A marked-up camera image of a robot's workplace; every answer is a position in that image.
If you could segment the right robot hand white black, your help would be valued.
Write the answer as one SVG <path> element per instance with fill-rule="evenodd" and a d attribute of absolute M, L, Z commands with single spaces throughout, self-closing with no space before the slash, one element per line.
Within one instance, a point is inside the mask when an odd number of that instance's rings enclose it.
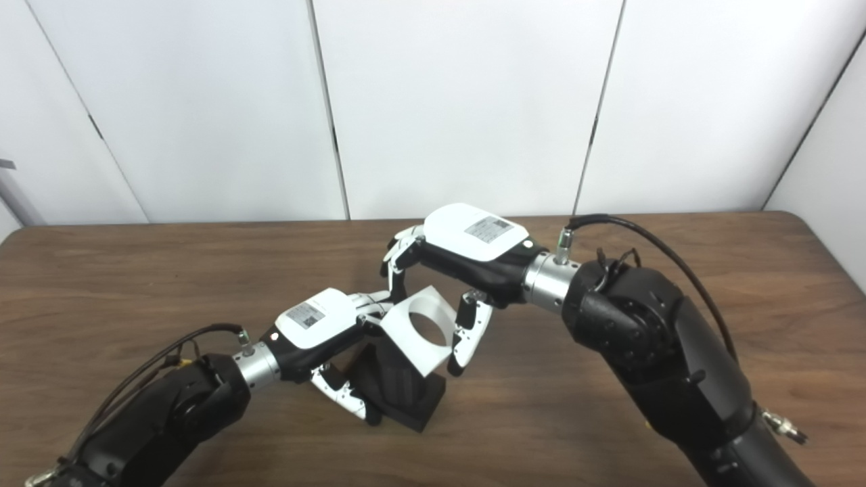
<path fill-rule="evenodd" d="M 380 274 L 388 280 L 390 301 L 406 299 L 405 272 L 421 263 L 461 281 L 452 353 L 447 370 L 465 371 L 494 309 L 526 303 L 524 283 L 531 264 L 545 252 L 522 225 L 469 204 L 443 206 L 420 225 L 394 235 L 382 259 Z"/>

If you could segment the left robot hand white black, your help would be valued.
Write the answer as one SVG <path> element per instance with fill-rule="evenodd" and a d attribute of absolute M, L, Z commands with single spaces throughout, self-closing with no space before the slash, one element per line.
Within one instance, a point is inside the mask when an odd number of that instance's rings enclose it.
<path fill-rule="evenodd" d="M 352 384 L 333 359 L 362 339 L 380 331 L 394 306 L 388 290 L 347 295 L 325 289 L 283 312 L 257 344 L 273 379 L 311 383 L 353 416 L 368 425 L 381 423 L 374 406 Z"/>

